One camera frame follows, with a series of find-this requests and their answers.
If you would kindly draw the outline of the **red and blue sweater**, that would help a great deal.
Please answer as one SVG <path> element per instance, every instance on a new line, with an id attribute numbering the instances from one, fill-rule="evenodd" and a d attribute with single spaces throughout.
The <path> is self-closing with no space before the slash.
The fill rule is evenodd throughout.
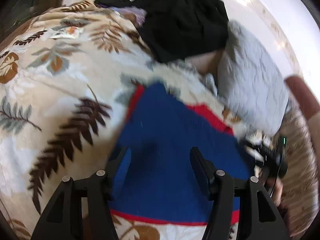
<path id="1" fill-rule="evenodd" d="M 131 163 L 110 202 L 114 215 L 152 224 L 202 226 L 212 202 L 202 194 L 190 163 L 190 150 L 234 178 L 254 173 L 254 160 L 231 128 L 205 105 L 187 106 L 161 83 L 138 86 L 130 98 L 117 146 L 128 147 Z"/>

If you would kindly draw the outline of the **brown striped pillow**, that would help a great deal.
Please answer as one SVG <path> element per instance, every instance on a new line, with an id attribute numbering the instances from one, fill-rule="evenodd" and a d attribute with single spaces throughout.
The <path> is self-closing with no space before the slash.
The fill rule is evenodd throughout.
<path id="1" fill-rule="evenodd" d="M 289 213 L 291 237 L 301 235 L 311 225 L 319 211 L 317 159 L 306 119 L 299 108 L 284 115 L 280 129 L 273 137 L 286 137 L 285 161 L 287 173 L 282 179 L 282 204 Z"/>

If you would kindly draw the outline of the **brown upholstered headboard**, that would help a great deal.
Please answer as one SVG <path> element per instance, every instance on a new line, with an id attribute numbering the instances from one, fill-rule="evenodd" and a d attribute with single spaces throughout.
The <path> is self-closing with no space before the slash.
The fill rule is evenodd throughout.
<path id="1" fill-rule="evenodd" d="M 287 87 L 299 103 L 306 120 L 311 119 L 319 112 L 319 102 L 304 80 L 297 75 L 285 79 Z"/>

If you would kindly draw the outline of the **grey quilted pillow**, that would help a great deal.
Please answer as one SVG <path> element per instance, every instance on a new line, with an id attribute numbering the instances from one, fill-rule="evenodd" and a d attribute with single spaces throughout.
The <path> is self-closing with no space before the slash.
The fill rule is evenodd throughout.
<path id="1" fill-rule="evenodd" d="M 228 40 L 217 65 L 217 77 L 203 84 L 253 129 L 273 136 L 281 126 L 289 90 L 263 44 L 239 22 L 228 24 Z"/>

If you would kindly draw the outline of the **leaf pattern fleece blanket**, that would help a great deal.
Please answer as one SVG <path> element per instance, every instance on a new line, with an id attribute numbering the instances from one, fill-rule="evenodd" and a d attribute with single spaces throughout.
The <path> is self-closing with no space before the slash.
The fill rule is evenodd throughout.
<path id="1" fill-rule="evenodd" d="M 109 156 L 138 85 L 160 82 L 206 106 L 237 138 L 248 126 L 203 84 L 219 55 L 198 64 L 153 60 L 131 16 L 92 0 L 50 9 L 1 47 L 1 214 L 18 239 L 39 220 L 64 175 L 88 175 Z"/>

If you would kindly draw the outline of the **pink bed sheet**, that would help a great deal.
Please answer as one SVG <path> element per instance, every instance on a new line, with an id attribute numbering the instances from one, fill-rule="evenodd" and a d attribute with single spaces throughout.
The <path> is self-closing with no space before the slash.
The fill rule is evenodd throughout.
<path id="1" fill-rule="evenodd" d="M 208 73 L 217 76 L 217 67 L 221 60 L 224 50 L 216 50 L 210 53 L 188 57 L 185 61 L 192 65 L 201 75 Z"/>

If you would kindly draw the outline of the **black garment pile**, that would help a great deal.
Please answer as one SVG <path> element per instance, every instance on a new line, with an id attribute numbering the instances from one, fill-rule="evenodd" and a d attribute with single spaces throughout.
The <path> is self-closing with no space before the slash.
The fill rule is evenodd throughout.
<path id="1" fill-rule="evenodd" d="M 223 49 L 228 16 L 221 0 L 95 0 L 102 7 L 146 11 L 137 29 L 159 63 Z"/>

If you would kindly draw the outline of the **purple patterned cloth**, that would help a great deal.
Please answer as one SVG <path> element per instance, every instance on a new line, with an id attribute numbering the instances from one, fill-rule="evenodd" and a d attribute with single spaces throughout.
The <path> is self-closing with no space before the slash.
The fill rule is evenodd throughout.
<path id="1" fill-rule="evenodd" d="M 121 16 L 130 20 L 136 28 L 140 28 L 145 22 L 147 12 L 137 7 L 109 7 L 109 9 L 118 12 Z"/>

